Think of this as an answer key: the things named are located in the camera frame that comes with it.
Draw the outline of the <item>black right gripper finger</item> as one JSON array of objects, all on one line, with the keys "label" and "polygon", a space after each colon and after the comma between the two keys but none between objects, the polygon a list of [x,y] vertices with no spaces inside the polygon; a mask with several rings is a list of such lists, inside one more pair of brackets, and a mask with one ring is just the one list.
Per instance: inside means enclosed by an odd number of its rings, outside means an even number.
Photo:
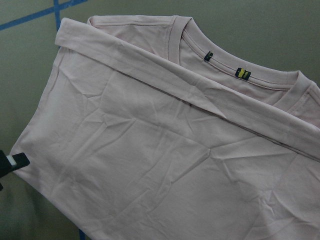
[{"label": "black right gripper finger", "polygon": [[0,151],[0,177],[24,168],[30,164],[24,152],[15,155],[6,155],[2,150]]}]

